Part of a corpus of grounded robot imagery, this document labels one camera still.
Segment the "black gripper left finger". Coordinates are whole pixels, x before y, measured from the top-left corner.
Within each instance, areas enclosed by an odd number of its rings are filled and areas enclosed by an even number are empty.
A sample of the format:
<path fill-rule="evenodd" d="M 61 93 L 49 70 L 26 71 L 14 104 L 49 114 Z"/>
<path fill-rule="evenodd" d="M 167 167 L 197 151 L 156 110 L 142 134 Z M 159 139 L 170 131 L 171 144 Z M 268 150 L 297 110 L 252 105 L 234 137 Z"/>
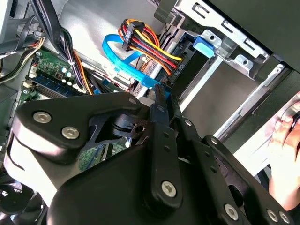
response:
<path fill-rule="evenodd" d="M 126 92 L 27 102 L 17 108 L 4 166 L 8 174 L 36 190 L 50 211 L 62 209 L 59 188 L 75 173 L 80 154 L 122 137 L 138 141 L 133 151 L 149 153 L 145 201 L 151 210 L 175 211 L 182 204 L 176 134 L 169 115 L 180 114 L 178 100 L 154 86 L 146 106 Z"/>

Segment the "person's hand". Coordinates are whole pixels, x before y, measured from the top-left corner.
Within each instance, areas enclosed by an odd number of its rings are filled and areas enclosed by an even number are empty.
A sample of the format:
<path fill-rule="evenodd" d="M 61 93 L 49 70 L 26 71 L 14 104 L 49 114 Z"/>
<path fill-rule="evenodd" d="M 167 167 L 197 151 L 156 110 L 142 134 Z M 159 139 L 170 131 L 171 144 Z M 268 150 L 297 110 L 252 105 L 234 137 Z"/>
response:
<path fill-rule="evenodd" d="M 300 203 L 300 123 L 292 124 L 292 117 L 277 121 L 268 145 L 269 193 L 286 211 Z"/>

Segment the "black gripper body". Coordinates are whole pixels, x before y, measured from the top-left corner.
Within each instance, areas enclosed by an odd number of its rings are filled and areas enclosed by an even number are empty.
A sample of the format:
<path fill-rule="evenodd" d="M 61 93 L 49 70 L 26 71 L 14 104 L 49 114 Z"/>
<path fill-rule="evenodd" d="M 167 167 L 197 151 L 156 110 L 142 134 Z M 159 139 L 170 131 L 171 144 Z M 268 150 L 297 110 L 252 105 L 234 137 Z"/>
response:
<path fill-rule="evenodd" d="M 171 213 L 151 211 L 144 201 L 146 153 L 129 149 L 74 176 L 55 194 L 49 225 L 219 225 L 210 198 L 194 166 L 179 162 L 181 207 Z"/>

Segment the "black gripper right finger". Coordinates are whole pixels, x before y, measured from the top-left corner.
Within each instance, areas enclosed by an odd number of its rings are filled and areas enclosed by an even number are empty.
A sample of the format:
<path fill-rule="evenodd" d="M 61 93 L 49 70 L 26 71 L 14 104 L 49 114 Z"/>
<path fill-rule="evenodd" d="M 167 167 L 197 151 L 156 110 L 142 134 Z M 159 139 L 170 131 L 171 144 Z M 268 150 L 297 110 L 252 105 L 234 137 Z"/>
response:
<path fill-rule="evenodd" d="M 196 194 L 211 225 L 291 225 L 293 219 L 215 137 L 199 137 L 171 98 L 171 125 L 179 132 L 180 156 L 188 157 Z"/>

